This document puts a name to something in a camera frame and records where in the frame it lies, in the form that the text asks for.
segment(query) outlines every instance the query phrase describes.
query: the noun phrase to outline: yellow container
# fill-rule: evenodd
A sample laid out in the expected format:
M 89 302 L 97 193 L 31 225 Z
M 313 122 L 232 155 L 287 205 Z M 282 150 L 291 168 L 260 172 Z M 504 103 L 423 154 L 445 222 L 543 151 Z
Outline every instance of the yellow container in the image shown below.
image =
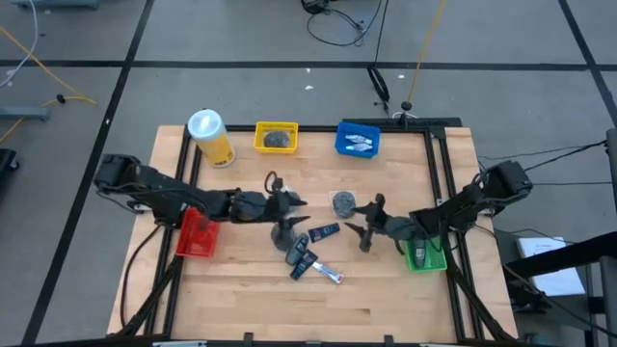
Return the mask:
M 289 134 L 289 147 L 265 147 L 263 139 L 272 131 L 284 131 Z M 258 121 L 255 127 L 253 147 L 261 153 L 293 154 L 298 147 L 298 123 L 289 121 Z

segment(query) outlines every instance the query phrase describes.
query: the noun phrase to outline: grey floor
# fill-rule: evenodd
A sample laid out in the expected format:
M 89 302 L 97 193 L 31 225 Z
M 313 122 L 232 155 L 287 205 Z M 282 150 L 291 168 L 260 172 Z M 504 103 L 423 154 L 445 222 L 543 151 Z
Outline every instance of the grey floor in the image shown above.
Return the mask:
M 96 11 L 39 11 L 36 54 L 45 60 L 121 62 L 145 0 L 101 0 Z M 360 47 L 332 47 L 311 38 L 308 15 L 289 0 L 156 0 L 137 61 L 366 62 L 377 43 L 375 27 Z M 569 0 L 598 64 L 617 64 L 617 3 Z M 368 21 L 376 0 L 344 0 L 336 7 Z M 438 6 L 434 0 L 390 0 L 380 62 L 414 62 Z M 24 44 L 33 36 L 31 13 L 0 3 L 0 25 Z M 315 19 L 331 40 L 353 38 L 332 17 Z M 0 60 L 22 53 L 0 36 Z M 447 1 L 427 62 L 585 64 L 557 0 Z M 121 64 L 54 67 L 58 75 L 99 103 L 53 107 L 48 122 L 23 123 L 4 143 L 18 151 L 21 169 L 0 203 L 0 345 L 24 335 L 51 258 L 60 240 Z M 383 69 L 392 108 L 403 101 L 412 69 Z M 602 72 L 617 93 L 617 72 Z M 25 67 L 0 91 L 1 105 L 37 106 L 69 93 L 38 67 Z M 148 160 L 156 128 L 183 124 L 196 110 L 219 111 L 226 123 L 293 120 L 336 124 L 343 118 L 381 118 L 383 111 L 362 68 L 160 68 L 133 67 L 105 144 Z M 460 117 L 471 127 L 479 155 L 584 145 L 613 126 L 589 71 L 423 70 L 413 113 Z M 9 121 L 0 121 L 0 132 Z M 547 156 L 524 158 L 524 165 Z M 531 173 L 535 182 L 605 181 L 600 148 Z M 496 218 L 504 229 L 535 227 L 580 241 L 615 229 L 613 199 L 605 186 L 538 186 Z M 38 342 L 104 336 L 115 299 L 133 218 L 91 191 L 79 219 Z M 594 283 L 598 288 L 599 276 Z M 543 320 L 522 319 L 522 331 L 543 326 L 553 343 L 577 346 L 582 333 Z

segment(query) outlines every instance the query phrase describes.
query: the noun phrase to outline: wooden tabletop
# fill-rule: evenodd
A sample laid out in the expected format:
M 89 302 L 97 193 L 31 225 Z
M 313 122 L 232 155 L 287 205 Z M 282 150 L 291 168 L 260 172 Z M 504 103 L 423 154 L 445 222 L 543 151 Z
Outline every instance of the wooden tabletop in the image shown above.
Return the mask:
M 163 174 L 174 175 L 182 130 L 181 126 L 159 127 L 149 164 Z M 446 134 L 460 190 L 478 170 L 473 142 L 467 128 L 448 128 Z M 260 154 L 253 149 L 253 135 L 230 133 L 237 151 L 235 162 L 226 169 L 213 169 L 202 161 L 198 186 L 262 191 L 265 176 L 275 170 L 285 185 L 308 202 L 300 214 L 311 218 L 297 225 L 298 231 L 341 224 L 338 234 L 309 247 L 320 262 L 343 273 L 345 279 L 336 285 L 309 269 L 299 280 L 292 280 L 292 268 L 270 239 L 271 225 L 221 224 L 212 258 L 185 259 L 173 338 L 237 340 L 245 332 L 253 332 L 255 340 L 368 342 L 383 341 L 385 334 L 392 334 L 396 342 L 456 342 L 445 272 L 410 272 L 392 241 L 381 235 L 373 237 L 369 254 L 362 253 L 357 234 L 343 225 L 330 207 L 329 193 L 338 190 L 355 191 L 358 205 L 382 193 L 386 211 L 394 216 L 434 206 L 422 135 L 382 134 L 379 154 L 371 160 L 337 154 L 335 133 L 301 132 L 293 155 Z M 193 147 L 191 144 L 185 181 Z M 435 151 L 447 197 L 437 142 Z M 362 225 L 362 218 L 355 216 L 352 222 Z M 487 218 L 480 218 L 478 224 L 492 227 Z M 150 215 L 136 218 L 126 259 L 153 228 Z M 151 290 L 161 237 L 162 231 L 141 250 L 131 268 L 127 319 Z M 495 239 L 471 230 L 467 242 L 478 296 L 505 331 L 516 335 Z M 472 336 L 467 300 L 462 292 L 460 297 L 467 336 Z M 110 333 L 121 327 L 119 302 L 120 289 Z M 164 294 L 156 332 L 162 330 L 166 304 Z

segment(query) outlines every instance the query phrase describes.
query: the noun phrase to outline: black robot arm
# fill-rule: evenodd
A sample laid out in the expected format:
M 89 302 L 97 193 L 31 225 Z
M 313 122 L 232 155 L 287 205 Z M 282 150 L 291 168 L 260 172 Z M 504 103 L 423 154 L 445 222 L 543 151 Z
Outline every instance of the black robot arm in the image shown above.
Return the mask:
M 278 223 L 290 207 L 307 204 L 297 194 L 285 192 L 282 178 L 274 172 L 266 177 L 268 198 L 240 188 L 204 191 L 143 165 L 134 156 L 120 154 L 103 156 L 94 185 L 104 198 L 126 195 L 133 199 L 127 203 L 129 208 L 151 208 L 155 223 L 171 228 L 180 226 L 188 206 L 197 207 L 211 221 L 243 224 Z

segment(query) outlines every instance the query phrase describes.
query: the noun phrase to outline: blue plastic box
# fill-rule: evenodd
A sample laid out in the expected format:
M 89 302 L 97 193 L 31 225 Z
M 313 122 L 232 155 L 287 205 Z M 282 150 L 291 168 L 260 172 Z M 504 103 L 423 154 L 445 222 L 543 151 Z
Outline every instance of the blue plastic box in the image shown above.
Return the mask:
M 381 137 L 381 133 L 382 131 L 375 126 L 359 125 L 351 122 L 342 121 L 338 124 L 338 129 L 336 130 L 336 151 L 340 154 L 347 154 L 359 156 L 360 158 L 370 159 L 377 155 L 377 152 L 379 151 L 379 139 Z M 351 141 L 345 139 L 346 135 L 364 136 L 366 139 L 373 141 L 373 148 L 365 151 L 345 149 L 347 146 L 351 146 L 354 144 Z

